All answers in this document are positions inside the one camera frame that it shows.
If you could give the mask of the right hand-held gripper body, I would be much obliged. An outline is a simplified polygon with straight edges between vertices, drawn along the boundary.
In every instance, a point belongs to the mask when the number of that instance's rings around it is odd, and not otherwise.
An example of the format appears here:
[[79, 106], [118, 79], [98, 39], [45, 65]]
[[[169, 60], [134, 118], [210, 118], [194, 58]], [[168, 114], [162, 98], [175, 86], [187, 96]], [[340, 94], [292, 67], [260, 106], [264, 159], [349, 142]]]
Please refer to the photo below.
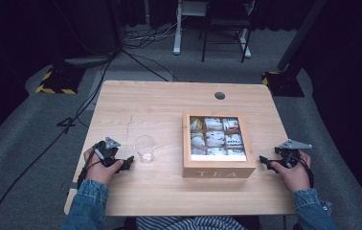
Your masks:
[[312, 146], [310, 144], [288, 139], [275, 147], [275, 152], [282, 157], [281, 164], [290, 169], [296, 166], [299, 162], [300, 150], [307, 150], [311, 148]]

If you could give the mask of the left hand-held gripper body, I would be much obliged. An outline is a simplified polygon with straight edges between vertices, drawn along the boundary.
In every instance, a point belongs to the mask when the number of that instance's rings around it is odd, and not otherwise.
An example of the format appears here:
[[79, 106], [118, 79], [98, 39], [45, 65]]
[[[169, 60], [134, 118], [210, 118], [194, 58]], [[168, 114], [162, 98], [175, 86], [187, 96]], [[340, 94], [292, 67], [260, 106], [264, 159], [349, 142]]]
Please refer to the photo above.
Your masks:
[[106, 137], [104, 141], [93, 146], [94, 152], [99, 156], [105, 167], [110, 167], [116, 162], [115, 155], [121, 144], [110, 137]]

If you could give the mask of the person's right hand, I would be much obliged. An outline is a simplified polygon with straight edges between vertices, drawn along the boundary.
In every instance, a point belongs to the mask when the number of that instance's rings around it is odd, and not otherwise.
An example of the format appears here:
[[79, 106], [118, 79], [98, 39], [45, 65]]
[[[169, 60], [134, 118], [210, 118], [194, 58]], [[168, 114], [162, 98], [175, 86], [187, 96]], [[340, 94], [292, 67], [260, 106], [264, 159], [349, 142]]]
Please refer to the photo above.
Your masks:
[[271, 163], [272, 167], [283, 177], [287, 188], [292, 193], [311, 188], [307, 173], [307, 168], [311, 164], [311, 158], [303, 151], [300, 152], [300, 156], [305, 162], [305, 167], [299, 163], [294, 168], [288, 169], [278, 162]]

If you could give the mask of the person's left hand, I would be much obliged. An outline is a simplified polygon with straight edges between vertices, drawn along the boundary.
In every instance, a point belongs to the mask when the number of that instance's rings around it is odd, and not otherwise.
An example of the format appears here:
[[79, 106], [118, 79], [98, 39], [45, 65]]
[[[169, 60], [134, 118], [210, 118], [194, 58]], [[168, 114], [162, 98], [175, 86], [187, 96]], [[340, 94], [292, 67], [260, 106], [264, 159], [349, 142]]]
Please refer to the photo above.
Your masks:
[[84, 160], [89, 161], [89, 165], [87, 167], [87, 175], [85, 176], [86, 179], [94, 180], [104, 184], [106, 186], [109, 185], [113, 175], [120, 169], [122, 164], [124, 163], [123, 160], [118, 160], [110, 167], [105, 167], [101, 163], [101, 159], [99, 156], [93, 152], [93, 149], [88, 149], [83, 154]]

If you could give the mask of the clear glass cup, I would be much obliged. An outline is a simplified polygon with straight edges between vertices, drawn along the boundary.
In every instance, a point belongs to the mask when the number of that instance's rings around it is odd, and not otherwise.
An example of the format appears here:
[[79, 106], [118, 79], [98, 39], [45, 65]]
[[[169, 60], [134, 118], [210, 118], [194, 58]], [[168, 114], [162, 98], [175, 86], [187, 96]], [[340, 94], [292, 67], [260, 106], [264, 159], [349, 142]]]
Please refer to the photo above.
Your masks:
[[151, 136], [142, 135], [134, 141], [134, 149], [142, 163], [151, 163], [153, 161], [155, 148], [156, 143]]

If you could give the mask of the wooden tea box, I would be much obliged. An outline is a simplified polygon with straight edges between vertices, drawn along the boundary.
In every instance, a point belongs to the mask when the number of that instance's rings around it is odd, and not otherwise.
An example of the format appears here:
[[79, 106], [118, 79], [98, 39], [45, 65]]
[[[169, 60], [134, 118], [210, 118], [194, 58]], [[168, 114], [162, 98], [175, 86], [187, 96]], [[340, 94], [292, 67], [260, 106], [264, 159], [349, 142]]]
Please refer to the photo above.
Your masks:
[[[246, 156], [201, 156], [192, 155], [190, 140], [191, 117], [238, 117]], [[232, 112], [185, 112], [183, 117], [183, 176], [194, 178], [248, 178], [257, 163], [252, 152], [245, 117]]]

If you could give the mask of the group of white tea bags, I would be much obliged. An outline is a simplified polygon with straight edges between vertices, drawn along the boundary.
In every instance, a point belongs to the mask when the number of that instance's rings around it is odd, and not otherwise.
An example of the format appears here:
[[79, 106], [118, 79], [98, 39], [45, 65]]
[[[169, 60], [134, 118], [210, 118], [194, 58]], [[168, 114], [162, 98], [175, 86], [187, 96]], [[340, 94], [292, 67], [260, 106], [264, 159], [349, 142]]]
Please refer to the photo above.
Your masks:
[[190, 118], [192, 155], [246, 156], [238, 117]]

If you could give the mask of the black stand base hazard stripes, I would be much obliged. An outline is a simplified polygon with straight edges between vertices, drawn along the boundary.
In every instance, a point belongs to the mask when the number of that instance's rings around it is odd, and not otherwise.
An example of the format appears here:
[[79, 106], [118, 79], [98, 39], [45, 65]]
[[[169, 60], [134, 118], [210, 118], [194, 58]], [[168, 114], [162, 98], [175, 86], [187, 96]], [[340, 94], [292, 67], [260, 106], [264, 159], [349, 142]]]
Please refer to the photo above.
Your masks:
[[58, 70], [54, 67], [48, 69], [36, 93], [50, 94], [69, 94], [74, 95], [79, 92], [79, 85], [85, 73], [84, 68], [68, 68], [67, 70]]
[[267, 71], [261, 74], [262, 83], [268, 87], [273, 97], [303, 97], [305, 94], [296, 78], [284, 72]]

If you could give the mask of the person's striped clothing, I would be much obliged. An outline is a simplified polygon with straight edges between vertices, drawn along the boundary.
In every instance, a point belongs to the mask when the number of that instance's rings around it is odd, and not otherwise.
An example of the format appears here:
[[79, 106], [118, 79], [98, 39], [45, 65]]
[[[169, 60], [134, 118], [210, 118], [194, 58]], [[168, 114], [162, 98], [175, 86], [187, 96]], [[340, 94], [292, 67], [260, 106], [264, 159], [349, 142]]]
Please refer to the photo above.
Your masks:
[[141, 217], [138, 230], [248, 230], [231, 217]]

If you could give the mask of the black slanted stand pole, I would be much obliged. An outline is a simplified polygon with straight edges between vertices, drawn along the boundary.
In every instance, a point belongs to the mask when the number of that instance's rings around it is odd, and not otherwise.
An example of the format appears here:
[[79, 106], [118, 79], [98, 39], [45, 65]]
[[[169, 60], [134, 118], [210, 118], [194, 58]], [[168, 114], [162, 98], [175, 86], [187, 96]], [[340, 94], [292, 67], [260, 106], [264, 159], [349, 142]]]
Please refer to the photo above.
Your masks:
[[323, 10], [327, 1], [328, 0], [315, 1], [305, 20], [303, 21], [300, 29], [292, 39], [291, 43], [289, 44], [288, 48], [285, 50], [282, 58], [280, 59], [280, 62], [278, 63], [277, 68], [280, 71], [285, 71], [288, 68], [290, 62], [293, 60], [295, 54], [299, 51], [300, 46], [305, 40], [307, 33], [312, 28], [313, 24]]

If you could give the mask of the black metal chair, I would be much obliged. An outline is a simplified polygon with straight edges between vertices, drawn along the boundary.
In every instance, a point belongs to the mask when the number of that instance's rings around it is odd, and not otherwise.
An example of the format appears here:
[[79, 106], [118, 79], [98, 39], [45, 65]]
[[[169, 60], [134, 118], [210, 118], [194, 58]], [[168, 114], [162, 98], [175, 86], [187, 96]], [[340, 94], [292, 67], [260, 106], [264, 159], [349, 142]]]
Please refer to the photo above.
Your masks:
[[227, 44], [227, 41], [210, 41], [210, 29], [221, 31], [236, 31], [236, 40], [242, 50], [241, 62], [251, 56], [249, 38], [252, 32], [250, 21], [254, 3], [249, 0], [209, 0], [206, 4], [204, 26], [200, 36], [203, 36], [201, 61], [205, 60], [209, 44]]

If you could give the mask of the white desk frame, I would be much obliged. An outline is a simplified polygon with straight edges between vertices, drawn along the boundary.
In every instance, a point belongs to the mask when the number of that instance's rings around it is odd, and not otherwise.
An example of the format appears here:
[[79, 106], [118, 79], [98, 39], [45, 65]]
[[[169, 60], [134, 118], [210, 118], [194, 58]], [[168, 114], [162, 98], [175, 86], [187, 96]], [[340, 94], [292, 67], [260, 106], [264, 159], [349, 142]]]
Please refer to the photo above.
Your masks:
[[[181, 53], [181, 41], [182, 41], [182, 20], [186, 19], [187, 16], [205, 16], [206, 4], [208, 0], [198, 1], [198, 0], [177, 0], [177, 9], [176, 9], [176, 31], [173, 44], [173, 54], [180, 55]], [[250, 14], [255, 7], [255, 0], [249, 0], [245, 4], [246, 11]], [[244, 57], [250, 58], [251, 52], [249, 48], [244, 50], [244, 43], [248, 39], [247, 29], [242, 30], [238, 35], [238, 42], [242, 51], [244, 51]]]

